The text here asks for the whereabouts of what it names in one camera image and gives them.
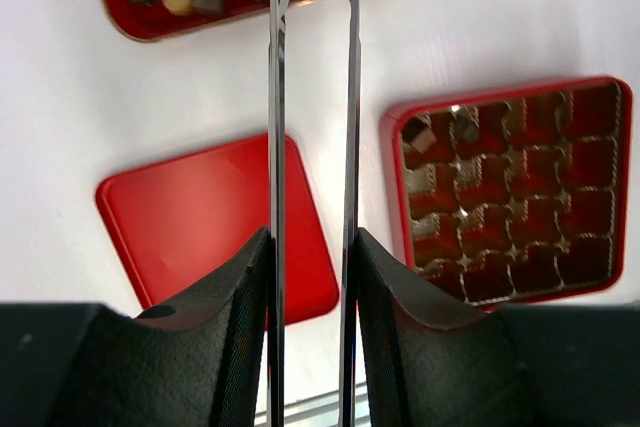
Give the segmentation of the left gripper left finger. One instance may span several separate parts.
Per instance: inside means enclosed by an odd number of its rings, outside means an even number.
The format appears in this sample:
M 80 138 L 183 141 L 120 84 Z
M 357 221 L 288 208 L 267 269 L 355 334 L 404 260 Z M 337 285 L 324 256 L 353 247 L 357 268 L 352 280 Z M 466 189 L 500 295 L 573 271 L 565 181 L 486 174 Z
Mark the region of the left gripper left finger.
M 1 307 L 5 426 L 250 426 L 270 242 L 136 317 L 101 303 Z

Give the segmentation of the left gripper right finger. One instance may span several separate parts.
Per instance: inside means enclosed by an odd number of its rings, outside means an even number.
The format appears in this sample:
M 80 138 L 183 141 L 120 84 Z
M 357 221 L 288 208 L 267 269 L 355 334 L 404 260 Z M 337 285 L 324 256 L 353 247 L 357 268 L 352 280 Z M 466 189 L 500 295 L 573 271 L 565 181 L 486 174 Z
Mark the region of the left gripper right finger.
M 506 304 L 445 293 L 369 232 L 355 244 L 375 426 L 635 426 L 639 310 Z

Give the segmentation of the brown rectangular chocolate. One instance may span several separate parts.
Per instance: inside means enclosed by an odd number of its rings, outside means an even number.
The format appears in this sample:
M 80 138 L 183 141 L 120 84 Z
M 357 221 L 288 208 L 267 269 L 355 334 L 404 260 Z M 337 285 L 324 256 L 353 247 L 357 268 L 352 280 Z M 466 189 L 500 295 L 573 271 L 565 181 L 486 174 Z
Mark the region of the brown rectangular chocolate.
M 433 130 L 426 124 L 418 122 L 407 123 L 402 129 L 402 140 L 413 150 L 424 153 L 437 142 L 437 137 Z

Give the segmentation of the metal tweezers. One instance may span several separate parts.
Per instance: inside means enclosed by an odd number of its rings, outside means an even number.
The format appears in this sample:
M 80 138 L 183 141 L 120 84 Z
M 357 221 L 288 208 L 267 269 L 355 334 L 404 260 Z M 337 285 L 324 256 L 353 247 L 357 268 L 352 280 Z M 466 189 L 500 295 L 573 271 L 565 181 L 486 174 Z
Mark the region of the metal tweezers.
M 356 0 L 350 0 L 351 13 L 356 13 Z M 285 87 L 285 38 L 286 12 L 290 0 L 270 0 L 269 62 L 269 183 L 270 183 L 270 241 L 273 266 L 268 283 L 268 402 L 267 426 L 285 426 L 284 367 L 285 367 L 285 296 L 286 296 L 286 87 Z M 343 267 L 343 297 L 341 333 L 347 348 L 340 360 L 338 426 L 355 426 L 355 330 L 350 325 L 349 274 Z

